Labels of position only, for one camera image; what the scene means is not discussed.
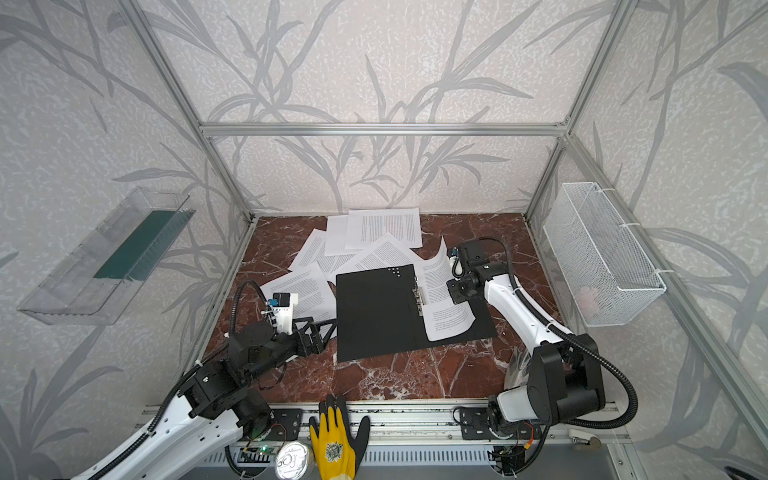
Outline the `black folder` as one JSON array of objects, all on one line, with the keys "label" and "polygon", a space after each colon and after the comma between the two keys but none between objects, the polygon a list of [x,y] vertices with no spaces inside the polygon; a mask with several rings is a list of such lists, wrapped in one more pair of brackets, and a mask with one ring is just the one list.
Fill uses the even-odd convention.
[{"label": "black folder", "polygon": [[417,305],[412,264],[339,274],[336,278],[337,360],[350,362],[497,336],[483,299],[462,305],[474,317],[469,327],[431,340]]}]

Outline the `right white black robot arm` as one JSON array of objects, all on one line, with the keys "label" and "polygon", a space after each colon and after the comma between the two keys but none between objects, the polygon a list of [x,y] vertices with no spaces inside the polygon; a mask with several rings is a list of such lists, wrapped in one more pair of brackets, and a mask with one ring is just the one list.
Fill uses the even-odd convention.
[{"label": "right white black robot arm", "polygon": [[[504,244],[483,236],[451,249],[449,294],[457,305],[484,299],[515,330],[530,358],[523,383],[489,399],[489,430],[509,437],[511,429],[529,421],[544,427],[564,423],[611,430],[634,420],[639,398],[630,379],[600,354],[590,335],[574,334],[533,300],[513,272],[508,248],[503,249],[503,262],[493,261],[483,248],[485,242]],[[605,407],[605,372],[623,387],[627,407],[610,420],[587,420],[587,414]]]}]

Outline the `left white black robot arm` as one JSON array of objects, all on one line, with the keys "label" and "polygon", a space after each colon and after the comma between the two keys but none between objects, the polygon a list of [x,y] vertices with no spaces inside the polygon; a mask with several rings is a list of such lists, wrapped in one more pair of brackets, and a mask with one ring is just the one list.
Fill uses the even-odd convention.
[{"label": "left white black robot arm", "polygon": [[179,479],[210,454],[274,424],[252,384],[296,357],[322,353],[337,322],[293,314],[298,297],[264,297],[260,320],[238,327],[230,314],[224,345],[184,373],[152,419],[82,479]]}]

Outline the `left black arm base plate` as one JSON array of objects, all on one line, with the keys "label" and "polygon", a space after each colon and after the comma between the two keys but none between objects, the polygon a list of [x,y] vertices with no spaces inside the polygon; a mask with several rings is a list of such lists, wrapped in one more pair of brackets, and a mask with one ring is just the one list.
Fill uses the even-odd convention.
[{"label": "left black arm base plate", "polygon": [[267,427],[258,435],[255,442],[289,442],[299,438],[304,411],[300,408],[273,409]]}]

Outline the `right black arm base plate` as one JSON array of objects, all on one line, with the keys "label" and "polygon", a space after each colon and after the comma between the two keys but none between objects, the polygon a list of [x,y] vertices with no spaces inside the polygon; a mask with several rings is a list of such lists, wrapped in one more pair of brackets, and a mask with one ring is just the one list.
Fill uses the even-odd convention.
[{"label": "right black arm base plate", "polygon": [[495,420],[487,407],[459,406],[452,410],[461,438],[469,441],[512,441],[527,444],[541,438],[543,428],[530,422],[504,423]]}]

